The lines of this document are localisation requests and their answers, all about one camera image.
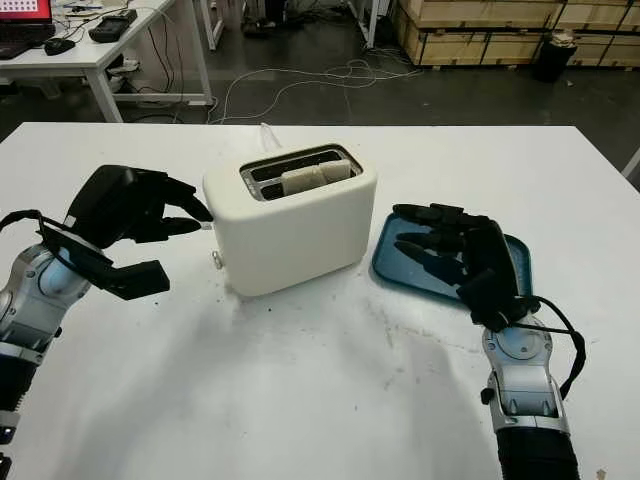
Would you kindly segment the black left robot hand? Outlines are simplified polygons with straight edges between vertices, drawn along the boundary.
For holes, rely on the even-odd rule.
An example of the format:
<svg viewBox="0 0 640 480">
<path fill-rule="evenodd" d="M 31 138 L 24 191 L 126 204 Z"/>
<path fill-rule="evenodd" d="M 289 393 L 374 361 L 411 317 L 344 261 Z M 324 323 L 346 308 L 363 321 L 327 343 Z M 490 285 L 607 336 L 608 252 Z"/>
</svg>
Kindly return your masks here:
<svg viewBox="0 0 640 480">
<path fill-rule="evenodd" d="M 166 241 L 212 221 L 195 187 L 165 172 L 102 165 L 72 201 L 64 225 L 86 242 L 106 249 L 123 239 Z"/>
</svg>

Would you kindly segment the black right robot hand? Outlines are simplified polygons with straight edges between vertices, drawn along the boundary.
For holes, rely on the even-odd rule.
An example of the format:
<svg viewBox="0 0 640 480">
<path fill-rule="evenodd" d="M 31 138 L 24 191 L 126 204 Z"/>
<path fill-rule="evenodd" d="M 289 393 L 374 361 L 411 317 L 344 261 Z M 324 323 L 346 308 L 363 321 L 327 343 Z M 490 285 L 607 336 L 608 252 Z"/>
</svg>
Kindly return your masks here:
<svg viewBox="0 0 640 480">
<path fill-rule="evenodd" d="M 396 204 L 393 213 L 426 232 L 396 235 L 394 246 L 426 272 L 450 286 L 486 281 L 491 293 L 512 298 L 519 294 L 516 269 L 498 223 L 471 215 L 461 207 Z"/>
</svg>

